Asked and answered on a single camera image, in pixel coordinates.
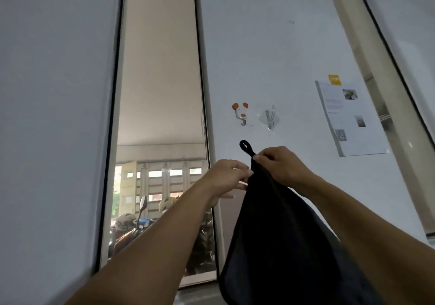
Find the person's left hand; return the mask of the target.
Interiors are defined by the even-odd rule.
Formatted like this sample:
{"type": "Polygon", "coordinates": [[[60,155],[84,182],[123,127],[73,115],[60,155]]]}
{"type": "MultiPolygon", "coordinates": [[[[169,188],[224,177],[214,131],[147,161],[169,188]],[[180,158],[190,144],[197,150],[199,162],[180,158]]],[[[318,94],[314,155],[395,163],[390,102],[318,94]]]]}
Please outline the person's left hand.
{"type": "Polygon", "coordinates": [[[233,198],[231,191],[246,190],[253,173],[238,160],[221,159],[194,184],[194,189],[205,199],[206,208],[212,208],[220,198],[233,198]]]}

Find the person's right hand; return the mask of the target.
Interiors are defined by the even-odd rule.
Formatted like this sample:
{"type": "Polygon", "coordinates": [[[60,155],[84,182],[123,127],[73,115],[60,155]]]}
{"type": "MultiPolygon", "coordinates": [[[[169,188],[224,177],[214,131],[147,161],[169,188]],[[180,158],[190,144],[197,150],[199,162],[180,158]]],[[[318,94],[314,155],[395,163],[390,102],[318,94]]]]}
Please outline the person's right hand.
{"type": "Polygon", "coordinates": [[[284,147],[284,179],[274,179],[307,198],[322,194],[323,180],[314,174],[298,156],[284,147]]]}

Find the black hand towel with loop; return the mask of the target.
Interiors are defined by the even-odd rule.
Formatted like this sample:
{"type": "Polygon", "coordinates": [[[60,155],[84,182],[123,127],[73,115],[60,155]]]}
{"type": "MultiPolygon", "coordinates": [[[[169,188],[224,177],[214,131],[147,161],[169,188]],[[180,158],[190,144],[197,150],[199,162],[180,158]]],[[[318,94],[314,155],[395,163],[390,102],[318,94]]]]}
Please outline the black hand towel with loop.
{"type": "Polygon", "coordinates": [[[302,195],[254,172],[218,282],[228,305],[387,305],[302,195]]]}

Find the person's left forearm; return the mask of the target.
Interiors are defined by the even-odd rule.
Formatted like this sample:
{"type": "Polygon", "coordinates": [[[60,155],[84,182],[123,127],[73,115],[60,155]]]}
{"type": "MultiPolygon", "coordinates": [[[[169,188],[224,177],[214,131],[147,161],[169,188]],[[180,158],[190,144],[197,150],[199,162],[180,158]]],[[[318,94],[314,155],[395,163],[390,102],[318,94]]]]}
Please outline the person's left forearm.
{"type": "Polygon", "coordinates": [[[194,184],[65,305],[173,305],[213,191],[194,184]]]}

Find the person's right forearm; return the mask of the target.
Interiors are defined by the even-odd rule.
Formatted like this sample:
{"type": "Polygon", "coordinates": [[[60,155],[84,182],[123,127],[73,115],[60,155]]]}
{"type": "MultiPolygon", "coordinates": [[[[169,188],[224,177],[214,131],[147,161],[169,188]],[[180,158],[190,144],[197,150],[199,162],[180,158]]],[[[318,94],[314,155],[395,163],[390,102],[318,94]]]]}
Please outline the person's right forearm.
{"type": "Polygon", "coordinates": [[[435,305],[435,249],[316,175],[295,189],[317,207],[388,305],[435,305]]]}

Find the beige motorcycle helmet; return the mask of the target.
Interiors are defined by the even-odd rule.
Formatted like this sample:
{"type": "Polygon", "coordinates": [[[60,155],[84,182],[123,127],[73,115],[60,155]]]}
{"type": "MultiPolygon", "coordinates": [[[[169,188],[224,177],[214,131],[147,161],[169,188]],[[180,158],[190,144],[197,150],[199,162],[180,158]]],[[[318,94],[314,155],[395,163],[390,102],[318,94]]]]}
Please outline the beige motorcycle helmet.
{"type": "Polygon", "coordinates": [[[178,197],[168,197],[165,199],[162,199],[159,203],[159,211],[160,213],[164,213],[166,210],[171,208],[174,203],[178,200],[178,197]]]}

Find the white folding gate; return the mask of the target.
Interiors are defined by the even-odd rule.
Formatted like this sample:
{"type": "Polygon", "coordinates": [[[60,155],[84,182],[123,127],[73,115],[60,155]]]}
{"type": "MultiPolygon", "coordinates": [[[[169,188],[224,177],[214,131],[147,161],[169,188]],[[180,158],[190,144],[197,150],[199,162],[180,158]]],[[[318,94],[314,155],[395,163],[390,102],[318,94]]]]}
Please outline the white folding gate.
{"type": "Polygon", "coordinates": [[[117,164],[115,167],[112,221],[122,214],[139,214],[142,197],[147,207],[142,219],[158,219],[160,203],[177,198],[208,170],[206,160],[162,161],[117,164]]]}

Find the white paper notice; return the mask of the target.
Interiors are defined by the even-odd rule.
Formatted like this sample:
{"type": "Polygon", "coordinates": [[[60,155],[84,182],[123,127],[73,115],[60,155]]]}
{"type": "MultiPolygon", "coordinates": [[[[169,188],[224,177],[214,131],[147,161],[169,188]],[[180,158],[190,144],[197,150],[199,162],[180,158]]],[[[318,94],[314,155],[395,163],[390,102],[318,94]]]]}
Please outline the white paper notice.
{"type": "Polygon", "coordinates": [[[388,141],[367,87],[315,81],[339,157],[389,153],[388,141]]]}

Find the motorcycle with mirror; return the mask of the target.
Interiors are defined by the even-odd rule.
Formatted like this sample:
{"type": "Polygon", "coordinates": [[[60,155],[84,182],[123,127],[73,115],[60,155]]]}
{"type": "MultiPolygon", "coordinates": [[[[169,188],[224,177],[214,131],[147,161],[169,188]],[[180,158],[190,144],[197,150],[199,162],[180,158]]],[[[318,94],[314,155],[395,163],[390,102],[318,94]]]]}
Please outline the motorcycle with mirror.
{"type": "Polygon", "coordinates": [[[110,228],[110,239],[108,244],[108,256],[107,260],[111,260],[117,254],[119,254],[125,247],[127,247],[131,242],[133,242],[138,236],[142,234],[148,227],[150,227],[155,220],[149,218],[141,218],[142,213],[148,207],[148,200],[146,196],[141,197],[139,203],[139,214],[137,215],[137,225],[133,230],[127,233],[118,233],[114,225],[110,228]]]}

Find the patterned motorcycle helmet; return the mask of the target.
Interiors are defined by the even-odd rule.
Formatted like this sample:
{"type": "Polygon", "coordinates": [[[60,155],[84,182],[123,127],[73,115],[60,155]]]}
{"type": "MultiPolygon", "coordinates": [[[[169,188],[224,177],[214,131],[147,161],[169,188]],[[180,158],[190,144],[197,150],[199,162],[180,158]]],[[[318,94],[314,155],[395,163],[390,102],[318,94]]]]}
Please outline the patterned motorcycle helmet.
{"type": "Polygon", "coordinates": [[[115,221],[115,229],[118,233],[127,233],[136,228],[137,215],[133,213],[125,213],[120,215],[115,221]]]}

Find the clear adhesive metal wall hook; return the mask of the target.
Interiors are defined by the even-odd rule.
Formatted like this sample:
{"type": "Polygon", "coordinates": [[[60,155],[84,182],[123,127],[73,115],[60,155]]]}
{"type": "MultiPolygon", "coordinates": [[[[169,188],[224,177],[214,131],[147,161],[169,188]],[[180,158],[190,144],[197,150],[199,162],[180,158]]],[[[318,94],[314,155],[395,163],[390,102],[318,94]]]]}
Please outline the clear adhesive metal wall hook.
{"type": "Polygon", "coordinates": [[[276,106],[272,105],[269,109],[265,109],[263,113],[259,115],[258,121],[268,130],[273,131],[280,122],[276,106]]]}

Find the white mouse-shaped wall hook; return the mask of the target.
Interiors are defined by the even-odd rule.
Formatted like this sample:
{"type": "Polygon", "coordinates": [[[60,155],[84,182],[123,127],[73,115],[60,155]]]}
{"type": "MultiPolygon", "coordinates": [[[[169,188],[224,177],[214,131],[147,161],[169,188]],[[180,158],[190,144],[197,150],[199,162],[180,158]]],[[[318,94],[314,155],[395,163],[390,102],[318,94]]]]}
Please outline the white mouse-shaped wall hook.
{"type": "Polygon", "coordinates": [[[244,102],[242,104],[239,104],[239,103],[232,104],[232,109],[235,112],[235,116],[240,121],[242,126],[247,126],[248,107],[249,107],[249,105],[247,102],[244,102]]]}

